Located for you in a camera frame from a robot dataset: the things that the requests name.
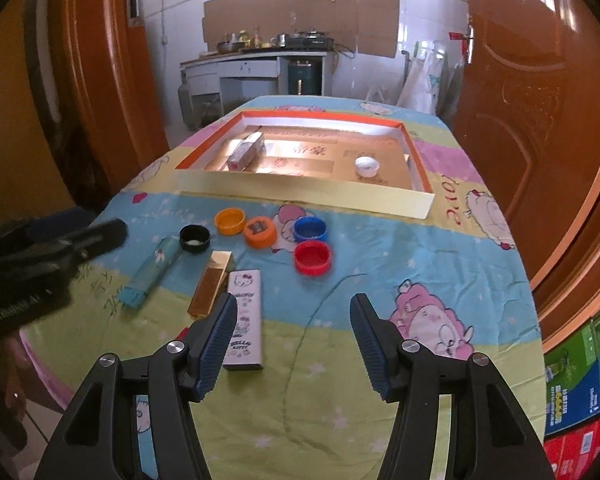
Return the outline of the black bottle cap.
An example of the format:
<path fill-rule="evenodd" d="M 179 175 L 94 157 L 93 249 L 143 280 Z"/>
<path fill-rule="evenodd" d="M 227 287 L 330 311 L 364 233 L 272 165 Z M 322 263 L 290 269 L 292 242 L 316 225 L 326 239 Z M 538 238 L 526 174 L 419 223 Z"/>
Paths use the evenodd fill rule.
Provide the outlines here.
<path fill-rule="evenodd" d="M 190 254 L 201 254 L 205 252 L 211 242 L 210 231 L 201 224 L 188 224 L 181 228 L 180 245 L 184 252 Z"/>

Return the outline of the gold rectangular box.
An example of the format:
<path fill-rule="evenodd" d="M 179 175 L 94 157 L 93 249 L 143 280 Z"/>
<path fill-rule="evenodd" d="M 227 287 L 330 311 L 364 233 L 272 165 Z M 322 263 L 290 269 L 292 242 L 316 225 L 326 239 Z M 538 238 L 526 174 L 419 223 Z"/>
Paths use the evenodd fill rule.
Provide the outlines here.
<path fill-rule="evenodd" d="M 191 318 L 208 316 L 221 292 L 226 289 L 228 274 L 235 266 L 233 253 L 214 250 L 202 271 L 187 313 Z"/>

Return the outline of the orange bottle cap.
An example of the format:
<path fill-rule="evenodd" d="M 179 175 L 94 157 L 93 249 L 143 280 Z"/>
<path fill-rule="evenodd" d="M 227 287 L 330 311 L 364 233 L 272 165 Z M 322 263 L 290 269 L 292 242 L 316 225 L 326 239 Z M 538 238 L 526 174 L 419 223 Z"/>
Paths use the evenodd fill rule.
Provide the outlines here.
<path fill-rule="evenodd" d="M 240 208 L 230 207 L 220 210 L 214 217 L 214 225 L 220 235 L 234 236 L 240 234 L 246 224 L 246 214 Z"/>

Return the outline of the orange cap with label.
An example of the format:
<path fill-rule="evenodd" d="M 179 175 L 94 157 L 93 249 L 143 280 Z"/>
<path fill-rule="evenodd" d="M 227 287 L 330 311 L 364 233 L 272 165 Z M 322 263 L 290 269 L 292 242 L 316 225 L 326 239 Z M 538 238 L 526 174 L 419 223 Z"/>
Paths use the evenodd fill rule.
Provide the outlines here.
<path fill-rule="evenodd" d="M 253 217 L 245 223 L 242 235 L 248 246 L 254 249 L 264 249 L 275 244 L 277 229 L 271 218 Z"/>

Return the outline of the white Hello Kitty box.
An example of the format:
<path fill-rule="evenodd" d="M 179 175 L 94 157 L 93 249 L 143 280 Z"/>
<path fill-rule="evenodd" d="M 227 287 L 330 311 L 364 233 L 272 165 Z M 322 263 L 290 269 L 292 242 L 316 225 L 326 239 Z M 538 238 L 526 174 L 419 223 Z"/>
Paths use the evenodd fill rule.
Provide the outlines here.
<path fill-rule="evenodd" d="M 223 366 L 227 370 L 262 368 L 262 302 L 259 270 L 230 272 L 227 291 L 237 302 L 237 321 Z"/>

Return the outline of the blue bottle cap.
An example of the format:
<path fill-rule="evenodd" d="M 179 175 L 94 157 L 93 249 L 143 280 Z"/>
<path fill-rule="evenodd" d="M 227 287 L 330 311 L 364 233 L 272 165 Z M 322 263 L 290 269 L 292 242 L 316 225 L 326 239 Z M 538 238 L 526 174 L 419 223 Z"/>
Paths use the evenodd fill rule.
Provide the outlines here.
<path fill-rule="evenodd" d="M 294 222 L 292 235 L 297 243 L 308 242 L 309 240 L 324 242 L 327 240 L 327 226 L 325 221 L 320 218 L 305 216 Z"/>

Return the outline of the red bottle cap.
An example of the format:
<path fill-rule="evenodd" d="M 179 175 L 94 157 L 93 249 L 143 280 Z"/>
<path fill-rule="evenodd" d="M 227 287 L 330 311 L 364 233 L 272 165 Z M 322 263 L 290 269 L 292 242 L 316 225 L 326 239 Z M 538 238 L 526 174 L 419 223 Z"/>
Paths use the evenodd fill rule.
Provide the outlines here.
<path fill-rule="evenodd" d="M 320 276 L 332 267 L 332 251 L 325 242 L 306 240 L 294 248 L 294 267 L 306 276 Z"/>

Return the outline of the white bottle cap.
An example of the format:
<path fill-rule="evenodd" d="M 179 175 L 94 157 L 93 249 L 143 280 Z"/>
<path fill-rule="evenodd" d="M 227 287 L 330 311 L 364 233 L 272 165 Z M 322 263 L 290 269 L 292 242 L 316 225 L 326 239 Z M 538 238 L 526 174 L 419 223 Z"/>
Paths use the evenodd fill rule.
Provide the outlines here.
<path fill-rule="evenodd" d="M 372 156 L 358 156 L 354 166 L 359 177 L 369 179 L 378 175 L 380 163 Z"/>

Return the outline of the red carton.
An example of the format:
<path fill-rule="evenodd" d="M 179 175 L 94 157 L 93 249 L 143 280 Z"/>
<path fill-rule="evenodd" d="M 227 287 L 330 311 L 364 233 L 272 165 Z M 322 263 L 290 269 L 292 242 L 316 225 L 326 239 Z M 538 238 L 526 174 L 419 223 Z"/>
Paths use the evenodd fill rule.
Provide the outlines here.
<path fill-rule="evenodd" d="M 581 479 L 600 452 L 600 416 L 548 437 L 544 451 L 556 479 Z"/>

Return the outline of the green blue beer carton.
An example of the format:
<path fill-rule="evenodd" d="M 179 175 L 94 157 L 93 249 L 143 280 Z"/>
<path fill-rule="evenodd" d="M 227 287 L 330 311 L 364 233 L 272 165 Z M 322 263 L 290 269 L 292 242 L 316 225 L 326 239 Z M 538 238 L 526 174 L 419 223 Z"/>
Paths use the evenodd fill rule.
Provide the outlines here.
<path fill-rule="evenodd" d="M 600 414 L 600 313 L 544 356 L 545 433 Z"/>

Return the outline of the grey kitchen counter cabinet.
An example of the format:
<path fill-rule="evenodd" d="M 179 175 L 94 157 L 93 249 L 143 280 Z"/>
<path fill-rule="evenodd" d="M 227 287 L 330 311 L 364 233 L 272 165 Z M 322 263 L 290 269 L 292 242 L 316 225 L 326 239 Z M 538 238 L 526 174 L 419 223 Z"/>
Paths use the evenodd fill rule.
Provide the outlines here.
<path fill-rule="evenodd" d="M 322 61 L 320 96 L 330 96 L 336 63 L 332 51 L 262 50 L 182 63 L 178 102 L 184 125 L 197 130 L 258 96 L 288 96 L 288 64 L 295 58 Z"/>

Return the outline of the colourful cartoon tablecloth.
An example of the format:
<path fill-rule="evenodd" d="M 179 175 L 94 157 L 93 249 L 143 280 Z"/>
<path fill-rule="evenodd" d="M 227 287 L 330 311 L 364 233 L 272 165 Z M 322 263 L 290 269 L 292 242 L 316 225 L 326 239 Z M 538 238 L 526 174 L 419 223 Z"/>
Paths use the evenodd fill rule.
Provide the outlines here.
<path fill-rule="evenodd" d="M 349 302 L 364 292 L 388 318 L 401 311 L 424 328 L 439 311 L 452 352 L 488 354 L 536 431 L 545 425 L 541 334 L 529 282 L 493 196 L 442 121 L 386 107 L 415 141 L 434 188 L 424 220 L 382 218 L 294 202 L 246 200 L 249 217 L 271 218 L 282 237 L 270 248 L 215 235 L 237 270 L 259 270 L 260 370 L 226 370 L 193 408 L 211 474 L 217 479 L 373 479 L 396 409 L 370 386 L 352 334 Z M 188 224 L 212 228 L 228 198 L 196 196 L 178 185 L 175 166 L 210 129 L 202 129 L 142 170 L 114 196 L 102 218 L 129 228 L 125 245 L 84 266 L 69 307 L 25 328 L 24 348 L 53 398 L 67 405 L 103 353 L 148 356 L 190 323 L 187 313 L 207 263 L 181 254 L 139 309 L 118 299 L 160 240 Z M 298 218 L 325 221 L 332 267 L 320 276 L 294 267 Z"/>

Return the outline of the metal pot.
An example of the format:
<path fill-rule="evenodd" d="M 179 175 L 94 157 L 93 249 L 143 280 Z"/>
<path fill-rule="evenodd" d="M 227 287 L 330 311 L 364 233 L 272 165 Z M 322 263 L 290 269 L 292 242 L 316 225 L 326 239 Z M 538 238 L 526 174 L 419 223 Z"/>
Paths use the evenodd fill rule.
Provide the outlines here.
<path fill-rule="evenodd" d="M 247 44 L 241 41 L 221 41 L 216 45 L 219 55 L 234 54 L 244 50 Z"/>

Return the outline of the dark green appliance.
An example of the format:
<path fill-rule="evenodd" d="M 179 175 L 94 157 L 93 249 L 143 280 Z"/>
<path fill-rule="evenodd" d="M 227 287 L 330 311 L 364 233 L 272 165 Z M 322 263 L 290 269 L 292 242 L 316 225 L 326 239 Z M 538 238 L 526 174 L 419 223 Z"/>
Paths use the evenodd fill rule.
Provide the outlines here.
<path fill-rule="evenodd" d="M 288 93 L 293 96 L 319 96 L 322 92 L 322 61 L 295 58 L 288 64 Z"/>

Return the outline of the orange rimmed cardboard tray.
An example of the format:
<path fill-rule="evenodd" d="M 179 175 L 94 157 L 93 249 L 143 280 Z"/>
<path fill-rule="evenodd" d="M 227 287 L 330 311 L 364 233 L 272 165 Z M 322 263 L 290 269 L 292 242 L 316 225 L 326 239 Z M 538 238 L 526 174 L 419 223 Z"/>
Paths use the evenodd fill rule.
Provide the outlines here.
<path fill-rule="evenodd" d="M 226 161 L 261 131 L 265 150 L 244 171 Z M 358 176 L 354 161 L 372 156 L 378 175 Z M 184 192 L 427 218 L 434 190 L 400 120 L 317 110 L 241 110 L 214 126 L 174 169 Z"/>

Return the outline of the black gas stove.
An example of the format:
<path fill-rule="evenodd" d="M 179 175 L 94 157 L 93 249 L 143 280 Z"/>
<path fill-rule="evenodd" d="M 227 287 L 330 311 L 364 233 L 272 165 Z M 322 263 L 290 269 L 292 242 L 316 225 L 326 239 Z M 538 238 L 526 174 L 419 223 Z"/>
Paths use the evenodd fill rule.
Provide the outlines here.
<path fill-rule="evenodd" d="M 294 32 L 285 36 L 284 47 L 298 51 L 331 51 L 335 47 L 335 40 L 318 30 Z"/>

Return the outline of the white plastic bags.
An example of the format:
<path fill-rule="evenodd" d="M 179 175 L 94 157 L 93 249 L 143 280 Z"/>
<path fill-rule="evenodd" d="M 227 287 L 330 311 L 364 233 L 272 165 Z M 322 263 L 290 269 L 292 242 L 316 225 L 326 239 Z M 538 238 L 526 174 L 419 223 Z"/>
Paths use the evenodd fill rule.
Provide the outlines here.
<path fill-rule="evenodd" d="M 396 105 L 450 122 L 460 102 L 464 68 L 463 60 L 451 64 L 442 42 L 420 42 Z"/>

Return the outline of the brown wooden door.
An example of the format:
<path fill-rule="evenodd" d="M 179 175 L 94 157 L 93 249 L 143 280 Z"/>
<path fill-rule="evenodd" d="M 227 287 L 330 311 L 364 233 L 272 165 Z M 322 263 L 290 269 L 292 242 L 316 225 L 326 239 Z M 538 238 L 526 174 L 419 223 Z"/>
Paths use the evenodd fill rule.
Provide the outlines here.
<path fill-rule="evenodd" d="M 468 0 L 468 8 L 453 130 L 538 286 L 600 195 L 600 22 L 584 0 Z"/>

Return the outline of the wooden door frame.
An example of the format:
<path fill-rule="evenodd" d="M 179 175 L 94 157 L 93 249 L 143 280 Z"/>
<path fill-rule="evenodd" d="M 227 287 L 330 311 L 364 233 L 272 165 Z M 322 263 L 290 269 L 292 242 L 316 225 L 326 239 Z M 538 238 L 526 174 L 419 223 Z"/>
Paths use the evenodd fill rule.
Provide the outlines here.
<path fill-rule="evenodd" d="M 168 151 L 143 0 L 48 0 L 59 109 L 79 149 L 72 169 L 109 200 Z"/>

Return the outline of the cardboard wall sheet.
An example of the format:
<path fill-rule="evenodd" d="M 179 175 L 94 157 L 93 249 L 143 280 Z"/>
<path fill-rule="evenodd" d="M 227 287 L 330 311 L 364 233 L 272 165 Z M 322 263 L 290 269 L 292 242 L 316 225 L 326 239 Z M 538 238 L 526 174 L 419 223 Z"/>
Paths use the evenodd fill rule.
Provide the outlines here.
<path fill-rule="evenodd" d="M 355 52 L 394 58 L 399 18 L 400 0 L 208 0 L 201 25 L 210 48 L 241 30 L 264 41 L 315 30 Z"/>

